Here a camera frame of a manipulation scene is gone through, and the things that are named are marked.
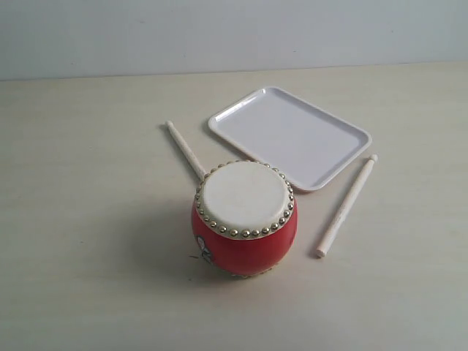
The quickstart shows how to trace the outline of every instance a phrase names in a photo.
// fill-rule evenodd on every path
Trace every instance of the wall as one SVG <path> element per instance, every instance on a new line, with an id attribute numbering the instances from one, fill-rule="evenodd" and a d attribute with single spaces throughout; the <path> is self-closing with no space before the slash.
<path id="1" fill-rule="evenodd" d="M 466 0 L 3 0 L 0 79 L 468 59 Z"/>

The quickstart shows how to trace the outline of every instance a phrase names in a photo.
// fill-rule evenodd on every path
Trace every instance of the white tray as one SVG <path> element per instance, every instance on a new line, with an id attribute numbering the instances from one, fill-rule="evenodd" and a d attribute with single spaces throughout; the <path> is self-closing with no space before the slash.
<path id="1" fill-rule="evenodd" d="M 255 91 L 211 117 L 208 125 L 306 192 L 324 187 L 371 144 L 368 132 L 277 87 Z"/>

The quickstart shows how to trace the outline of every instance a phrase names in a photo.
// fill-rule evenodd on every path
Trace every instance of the drum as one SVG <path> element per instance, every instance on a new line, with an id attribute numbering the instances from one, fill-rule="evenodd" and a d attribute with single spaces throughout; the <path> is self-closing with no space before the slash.
<path id="1" fill-rule="evenodd" d="M 211 170 L 192 206 L 202 257 L 233 275 L 253 276 L 272 268 L 290 249 L 297 224 L 290 182 L 259 162 L 228 162 Z"/>

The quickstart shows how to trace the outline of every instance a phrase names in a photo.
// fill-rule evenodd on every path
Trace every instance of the drumstick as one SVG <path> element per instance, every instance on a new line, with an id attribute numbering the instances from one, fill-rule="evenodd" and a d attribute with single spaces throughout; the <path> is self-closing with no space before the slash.
<path id="1" fill-rule="evenodd" d="M 169 129 L 169 133 L 172 135 L 174 141 L 177 143 L 178 147 L 184 154 L 186 160 L 192 166 L 192 169 L 195 171 L 198 178 L 202 181 L 205 178 L 206 174 L 205 168 L 203 168 L 200 161 L 198 161 L 198 158 L 195 156 L 189 145 L 186 143 L 181 133 L 179 133 L 178 130 L 174 127 L 173 122 L 167 121 L 166 126 Z"/>
<path id="2" fill-rule="evenodd" d="M 318 257 L 325 257 L 328 250 L 331 247 L 331 244 L 335 240 L 336 234 L 338 233 L 338 229 L 343 224 L 346 216 L 351 210 L 352 205 L 356 201 L 356 198 L 359 195 L 359 192 L 364 187 L 369 174 L 371 174 L 372 168 L 374 163 L 377 162 L 378 156 L 376 154 L 369 157 L 369 160 L 363 166 L 362 170 L 359 172 L 358 177 L 356 178 L 354 184 L 351 186 L 349 192 L 347 193 L 346 197 L 343 200 L 343 203 L 339 207 L 338 211 L 333 218 L 330 226 L 328 227 L 327 231 L 322 237 L 322 240 L 319 246 L 316 249 L 316 253 Z"/>

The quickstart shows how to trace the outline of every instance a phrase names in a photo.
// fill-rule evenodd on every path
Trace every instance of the drum head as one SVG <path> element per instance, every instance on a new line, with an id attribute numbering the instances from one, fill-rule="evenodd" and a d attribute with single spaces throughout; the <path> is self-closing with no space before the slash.
<path id="1" fill-rule="evenodd" d="M 205 180 L 201 207 L 205 215 L 239 232 L 270 227 L 290 202 L 292 190 L 282 176 L 256 162 L 225 165 Z"/>

